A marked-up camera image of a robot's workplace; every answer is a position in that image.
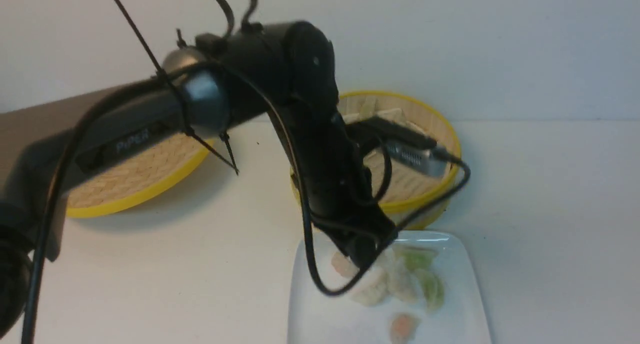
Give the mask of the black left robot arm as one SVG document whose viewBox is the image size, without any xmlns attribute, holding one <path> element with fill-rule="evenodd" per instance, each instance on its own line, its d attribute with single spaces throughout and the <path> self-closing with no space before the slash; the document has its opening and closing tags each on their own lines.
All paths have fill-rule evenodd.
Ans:
<svg viewBox="0 0 640 344">
<path fill-rule="evenodd" d="M 249 23 L 228 38 L 201 34 L 157 75 L 97 102 L 60 101 L 1 123 L 1 334 L 23 320 L 34 338 L 44 261 L 61 250 L 72 189 L 182 132 L 224 138 L 268 113 L 299 182 L 302 224 L 366 269 L 395 225 L 378 205 L 354 127 L 337 109 L 332 42 L 308 22 Z"/>
</svg>

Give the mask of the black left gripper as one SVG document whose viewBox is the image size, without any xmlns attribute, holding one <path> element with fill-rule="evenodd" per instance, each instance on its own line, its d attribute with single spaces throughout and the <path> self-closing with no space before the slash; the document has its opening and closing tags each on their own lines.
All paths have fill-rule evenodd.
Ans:
<svg viewBox="0 0 640 344">
<path fill-rule="evenodd" d="M 373 193 L 363 159 L 391 138 L 396 125 L 377 116 L 345 124 L 336 107 L 313 108 L 295 99 L 281 102 L 279 113 L 313 224 L 357 268 L 375 261 L 395 225 Z"/>
</svg>

